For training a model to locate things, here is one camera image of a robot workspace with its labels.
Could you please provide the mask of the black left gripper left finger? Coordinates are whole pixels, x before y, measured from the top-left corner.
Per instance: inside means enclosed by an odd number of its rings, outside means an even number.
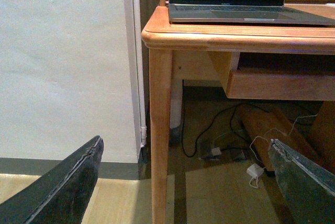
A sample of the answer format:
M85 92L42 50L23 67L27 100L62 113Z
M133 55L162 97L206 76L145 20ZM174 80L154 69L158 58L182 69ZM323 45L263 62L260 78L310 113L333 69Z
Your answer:
M104 142L95 136L1 203L1 223L81 223L98 180Z

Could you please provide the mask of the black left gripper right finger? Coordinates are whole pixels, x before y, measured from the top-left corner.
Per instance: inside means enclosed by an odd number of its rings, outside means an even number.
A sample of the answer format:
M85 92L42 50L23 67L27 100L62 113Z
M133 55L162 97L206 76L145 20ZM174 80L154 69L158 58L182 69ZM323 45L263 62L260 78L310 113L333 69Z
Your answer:
M295 222L334 223L334 174L279 139L271 139L268 154Z

